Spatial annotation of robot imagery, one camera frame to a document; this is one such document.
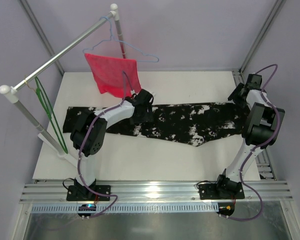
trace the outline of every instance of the white cable tray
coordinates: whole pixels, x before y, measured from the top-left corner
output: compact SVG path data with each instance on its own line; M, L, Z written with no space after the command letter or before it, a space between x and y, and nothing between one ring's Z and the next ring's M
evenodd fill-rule
M32 214L77 214L87 213L79 211L82 204L61 203L61 204L34 204ZM108 204L98 203L96 212L104 210ZM107 214L125 214L125 213L202 213L217 212L217 202L181 202L181 203L117 203L106 211Z

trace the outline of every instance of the white pole cap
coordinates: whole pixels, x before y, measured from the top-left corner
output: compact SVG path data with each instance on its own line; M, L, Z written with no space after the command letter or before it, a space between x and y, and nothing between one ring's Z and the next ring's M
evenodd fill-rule
M0 93L4 95L12 104L19 101L18 97L15 95L17 91L14 90L12 86L2 85L0 86Z
M111 9L111 13L113 14L113 16L114 16L114 20L115 21L118 21L119 20L119 12L118 12L118 5L117 4L115 4L115 3L112 3L111 5L110 5L110 9Z

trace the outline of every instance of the metal rail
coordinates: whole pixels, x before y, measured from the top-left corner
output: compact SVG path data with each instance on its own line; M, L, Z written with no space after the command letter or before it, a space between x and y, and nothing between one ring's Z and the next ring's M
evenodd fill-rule
M256 189L264 201L292 201L286 181L247 181ZM110 185L111 193L118 195L118 203L179 203L179 202L228 202L226 199L206 200L199 198L196 181L98 181L100 185ZM245 199L238 202L259 201L257 195L243 187ZM20 203L73 203L66 202L67 190L60 180L49 180L26 184Z

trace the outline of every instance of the metal pole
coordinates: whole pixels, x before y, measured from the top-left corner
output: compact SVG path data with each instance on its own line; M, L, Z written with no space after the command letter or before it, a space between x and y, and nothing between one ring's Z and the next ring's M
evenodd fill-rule
M121 30L121 26L120 26L120 21L114 21L115 22L115 27L116 27L116 32L118 34L118 39L120 41L124 41L124 37L122 35L122 30ZM121 48L121 52L122 52L122 57L124 59L127 58L127 54L126 54L126 48L125 48L125 44L123 42L120 42L120 48Z
M35 128L49 141L49 143L58 151L60 155L65 154L65 151L61 145L45 130L45 128L35 119L34 116L28 111L28 109L18 100L13 103L20 112L35 126Z
M265 38L266 34L268 33L271 25L273 24L274 20L278 16L278 14L279 14L280 10L282 9L282 7L284 6L285 2L286 2L286 0L276 0L276 2L274 3L269 15L267 16L261 30L259 31L256 39L254 40L248 54L246 55L246 57L242 63L242 66L240 68L241 74L244 73L244 71L246 70L248 64L250 63L251 59L255 55L259 46L261 45L263 39Z
M114 14L110 12L107 17L109 19L114 17ZM23 88L26 85L26 82L29 83L34 77L42 73L45 69L47 69L50 65L52 65L54 62L56 62L59 58L61 58L63 55L65 55L67 52L69 52L71 49L73 49L77 44L79 44L82 40L84 40L86 37L88 37L90 34L92 34L95 30L100 28L107 20L102 18L97 23L95 23L93 26L91 26L89 29L87 29L85 32L83 32L80 36L78 36L75 40L73 40L67 47L65 47L63 50L61 50L59 53L55 54L50 60L48 60L46 63L44 63L41 67L39 67L37 70L35 70L33 73L31 73L29 76L25 78L25 80L22 80L18 85L16 85L13 89L18 91L21 88Z
M36 33L38 34L42 44L44 45L46 51L50 54L50 56L52 57L53 55L55 55L55 51L53 50L50 42L48 41L44 31L42 30L34 12L32 11L29 3L27 0L19 0L19 3L21 5L21 7L24 9L25 14L27 15L28 19L30 20L32 26L34 27ZM65 71L63 69L63 67L61 66L60 62L57 60L55 61L55 65L58 68L60 74L63 76L65 74Z
M121 30L121 26L120 26L120 17L119 17L119 12L118 12L118 5L113 3L110 6L111 11L115 12L114 15L114 23L115 23L115 28L116 28L116 33L118 34L118 39L120 41L124 41L124 36L122 35L122 30ZM121 52L122 52L122 57L124 59L127 58L127 53L126 53L126 49L125 49L125 44L123 42L120 42L120 48L121 48Z

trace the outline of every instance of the metal frame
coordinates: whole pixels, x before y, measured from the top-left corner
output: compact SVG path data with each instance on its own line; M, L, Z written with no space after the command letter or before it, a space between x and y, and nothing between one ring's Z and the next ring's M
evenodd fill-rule
M247 53L239 72L242 74L245 72L247 66L249 65L251 59L256 54L258 48L260 47L262 41L265 39L267 33L269 32L270 27L274 23L275 19L277 18L280 10L286 3L286 0L276 0L274 5L272 6L272 9L270 10L268 16L266 17L256 39L254 40L249 52Z
M248 181L248 185L256 189L263 201L281 201L283 210L293 206L292 194L286 181ZM118 201L112 209L114 213L200 213L215 212L216 206L229 200L200 200L196 181L98 181L97 184L111 185L111 193L118 195ZM246 199L237 202L258 202L259 198L250 189L244 187ZM36 181L26 184L20 199L22 210L17 222L13 240L23 239L29 221L29 213L62 213L73 214L82 204L92 204L92 201L68 202L67 190L60 180ZM99 202L103 209L109 203ZM294 218L287 219L292 236L299 236L300 229L296 227Z
M257 163L256 164L259 175L264 177L265 180L275 180L275 175L269 163Z
M30 23L32 24L33 28L35 29L36 33L38 34L38 36L40 38L40 41L42 42L42 44L45 47L48 54L50 56L55 55L56 53L55 53L54 49L52 48L49 40L47 39L45 32L41 28L34 12L32 11L32 9L31 9L31 7L28 3L28 1L27 0L18 0L18 1L20 3L21 7L23 8L25 14L27 15L27 17L28 17ZM55 61L55 65L58 68L61 76L63 76L65 74L65 70L62 67L62 65L60 64L59 60Z
M298 210L296 209L297 208L296 203L294 201L281 201L280 203L292 239L299 240L300 222L299 222L299 216L297 216Z

